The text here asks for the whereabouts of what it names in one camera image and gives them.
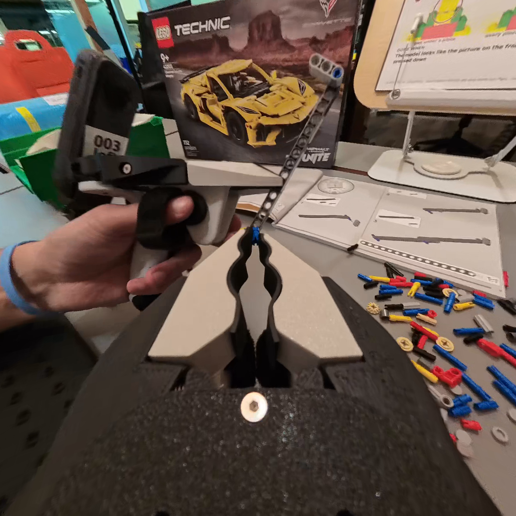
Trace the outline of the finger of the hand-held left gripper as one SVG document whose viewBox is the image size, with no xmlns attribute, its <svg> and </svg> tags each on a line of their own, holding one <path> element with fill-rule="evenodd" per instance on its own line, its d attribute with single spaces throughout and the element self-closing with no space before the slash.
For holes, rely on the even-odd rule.
<svg viewBox="0 0 516 516">
<path fill-rule="evenodd" d="M 280 175 L 258 164 L 188 160 L 186 166 L 188 182 L 193 186 L 223 186 L 243 189 L 283 186 L 283 179 Z"/>
</svg>

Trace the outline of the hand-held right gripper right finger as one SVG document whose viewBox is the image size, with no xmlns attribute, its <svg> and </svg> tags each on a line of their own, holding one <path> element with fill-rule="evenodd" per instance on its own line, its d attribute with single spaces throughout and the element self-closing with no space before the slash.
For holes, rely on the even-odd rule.
<svg viewBox="0 0 516 516">
<path fill-rule="evenodd" d="M 328 363 L 361 360 L 363 352 L 323 277 L 267 234 L 260 235 L 259 251 L 270 295 L 258 343 L 262 371 L 299 375 Z"/>
</svg>

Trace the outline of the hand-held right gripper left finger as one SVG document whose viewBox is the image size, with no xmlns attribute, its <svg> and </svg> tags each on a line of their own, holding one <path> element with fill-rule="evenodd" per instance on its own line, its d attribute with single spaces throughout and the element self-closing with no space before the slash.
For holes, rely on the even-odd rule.
<svg viewBox="0 0 516 516">
<path fill-rule="evenodd" d="M 149 359 L 250 385 L 250 333 L 240 298 L 249 257 L 250 232 L 237 232 L 189 274 Z"/>
</svg>

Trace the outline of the long grey lego beam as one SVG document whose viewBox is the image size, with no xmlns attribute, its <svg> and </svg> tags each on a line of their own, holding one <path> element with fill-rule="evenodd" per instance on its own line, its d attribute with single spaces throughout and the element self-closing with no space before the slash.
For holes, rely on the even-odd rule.
<svg viewBox="0 0 516 516">
<path fill-rule="evenodd" d="M 306 152 L 309 144 L 318 133 L 333 101 L 338 97 L 338 95 L 339 87 L 332 87 L 329 85 L 326 87 L 324 93 L 321 95 L 313 111 L 309 115 L 306 124 L 295 141 L 291 151 L 286 156 L 279 174 L 282 179 L 281 186 L 273 187 L 268 191 L 264 202 L 261 204 L 261 207 L 252 222 L 252 226 L 258 226 L 261 229 L 262 225 L 269 218 L 279 197 L 291 179 L 291 176 L 300 164 L 303 154 Z"/>
</svg>

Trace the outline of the pile of small lego pieces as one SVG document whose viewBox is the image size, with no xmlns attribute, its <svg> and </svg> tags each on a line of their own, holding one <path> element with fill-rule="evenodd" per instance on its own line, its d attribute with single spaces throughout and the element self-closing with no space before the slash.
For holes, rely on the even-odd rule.
<svg viewBox="0 0 516 516">
<path fill-rule="evenodd" d="M 473 437 L 484 429 L 498 444 L 510 444 L 506 429 L 486 421 L 503 404 L 476 381 L 472 359 L 464 355 L 466 350 L 481 353 L 490 389 L 515 424 L 515 346 L 497 343 L 494 326 L 483 314 L 494 311 L 495 301 L 422 272 L 407 277 L 390 263 L 383 275 L 359 273 L 357 278 L 368 293 L 366 312 L 395 331 L 396 344 L 427 382 L 444 422 L 452 423 L 450 437 L 460 454 L 474 457 Z"/>
</svg>

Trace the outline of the light grey lego connector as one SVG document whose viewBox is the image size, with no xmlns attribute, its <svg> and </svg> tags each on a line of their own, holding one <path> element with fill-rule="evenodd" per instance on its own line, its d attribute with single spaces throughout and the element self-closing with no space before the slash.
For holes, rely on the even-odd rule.
<svg viewBox="0 0 516 516">
<path fill-rule="evenodd" d="M 342 81 L 334 81 L 332 80 L 331 73 L 335 66 L 340 66 L 337 63 L 329 60 L 322 55 L 315 53 L 311 56 L 309 60 L 309 73 L 311 76 L 318 81 L 332 86 L 339 87 L 342 84 Z"/>
</svg>

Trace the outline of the person's left forearm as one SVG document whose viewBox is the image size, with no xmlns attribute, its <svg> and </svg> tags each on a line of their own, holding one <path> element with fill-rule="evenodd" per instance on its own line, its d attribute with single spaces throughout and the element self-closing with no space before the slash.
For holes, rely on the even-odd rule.
<svg viewBox="0 0 516 516">
<path fill-rule="evenodd" d="M 1 332 L 20 326 L 31 318 L 17 309 L 7 298 L 1 287 Z"/>
</svg>

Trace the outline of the lego instruction booklet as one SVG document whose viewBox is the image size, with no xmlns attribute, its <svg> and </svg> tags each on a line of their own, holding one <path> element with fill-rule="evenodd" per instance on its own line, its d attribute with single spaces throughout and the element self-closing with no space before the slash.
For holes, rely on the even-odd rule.
<svg viewBox="0 0 516 516">
<path fill-rule="evenodd" d="M 277 228 L 505 298 L 496 206 L 322 175 L 289 184 Z"/>
</svg>

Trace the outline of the lego set box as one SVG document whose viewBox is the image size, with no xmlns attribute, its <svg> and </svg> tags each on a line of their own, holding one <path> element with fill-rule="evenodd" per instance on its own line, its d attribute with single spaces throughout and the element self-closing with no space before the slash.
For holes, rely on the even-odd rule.
<svg viewBox="0 0 516 516">
<path fill-rule="evenodd" d="M 342 80 L 300 166 L 331 169 L 342 129 L 360 1 L 153 1 L 139 14 L 187 160 L 282 165 L 326 84 Z"/>
</svg>

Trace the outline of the person's left hand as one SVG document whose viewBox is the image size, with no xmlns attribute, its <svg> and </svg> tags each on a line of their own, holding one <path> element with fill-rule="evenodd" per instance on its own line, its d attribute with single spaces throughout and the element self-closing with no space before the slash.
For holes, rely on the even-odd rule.
<svg viewBox="0 0 516 516">
<path fill-rule="evenodd" d="M 105 204 L 45 239 L 15 249 L 12 275 L 21 296 L 44 312 L 116 306 L 130 295 L 158 295 L 201 259 L 187 244 L 172 257 L 131 279 L 139 205 Z"/>
</svg>

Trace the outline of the red felt bag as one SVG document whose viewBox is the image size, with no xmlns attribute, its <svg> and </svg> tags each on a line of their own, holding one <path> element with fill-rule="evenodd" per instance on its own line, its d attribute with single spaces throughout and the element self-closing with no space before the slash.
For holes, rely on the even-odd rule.
<svg viewBox="0 0 516 516">
<path fill-rule="evenodd" d="M 8 30 L 1 44 L 1 103 L 69 91 L 74 64 L 63 47 L 32 30 Z"/>
</svg>

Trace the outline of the green plastic bin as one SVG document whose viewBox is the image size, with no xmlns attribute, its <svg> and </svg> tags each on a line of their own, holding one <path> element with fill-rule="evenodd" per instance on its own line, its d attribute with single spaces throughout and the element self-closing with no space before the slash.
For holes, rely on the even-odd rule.
<svg viewBox="0 0 516 516">
<path fill-rule="evenodd" d="M 169 158 L 167 137 L 177 129 L 173 120 L 153 116 L 132 126 L 126 155 Z M 9 169 L 39 200 L 60 207 L 52 174 L 59 127 L 1 140 L 1 152 Z"/>
</svg>

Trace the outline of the wooden book stand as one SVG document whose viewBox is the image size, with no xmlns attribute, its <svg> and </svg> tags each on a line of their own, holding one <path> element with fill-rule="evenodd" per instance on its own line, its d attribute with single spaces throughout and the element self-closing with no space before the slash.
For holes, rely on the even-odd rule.
<svg viewBox="0 0 516 516">
<path fill-rule="evenodd" d="M 426 189 L 496 203 L 515 203 L 515 165 L 503 158 L 515 148 L 515 137 L 487 158 L 446 156 L 411 149 L 415 114 L 461 113 L 515 116 L 515 89 L 411 89 L 376 91 L 404 1 L 376 1 L 354 76 L 358 101 L 369 109 L 408 112 L 401 150 L 385 151 L 369 177 L 393 185 Z"/>
</svg>

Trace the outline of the blue wristband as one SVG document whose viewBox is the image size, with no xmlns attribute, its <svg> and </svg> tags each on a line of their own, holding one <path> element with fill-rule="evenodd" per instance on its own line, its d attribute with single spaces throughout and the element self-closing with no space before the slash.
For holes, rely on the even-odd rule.
<svg viewBox="0 0 516 516">
<path fill-rule="evenodd" d="M 5 292 L 8 300 L 17 309 L 21 310 L 26 315 L 41 316 L 43 312 L 35 306 L 32 306 L 18 292 L 12 275 L 12 256 L 15 249 L 27 243 L 33 242 L 35 241 L 18 242 L 3 249 L 1 254 L 1 287 L 3 288 L 3 291 Z"/>
</svg>

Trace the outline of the printed instruction sheet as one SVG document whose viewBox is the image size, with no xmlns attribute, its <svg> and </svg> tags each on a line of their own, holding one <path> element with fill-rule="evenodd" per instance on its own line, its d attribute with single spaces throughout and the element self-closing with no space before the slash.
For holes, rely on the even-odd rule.
<svg viewBox="0 0 516 516">
<path fill-rule="evenodd" d="M 404 1 L 376 91 L 515 89 L 515 1 Z"/>
</svg>

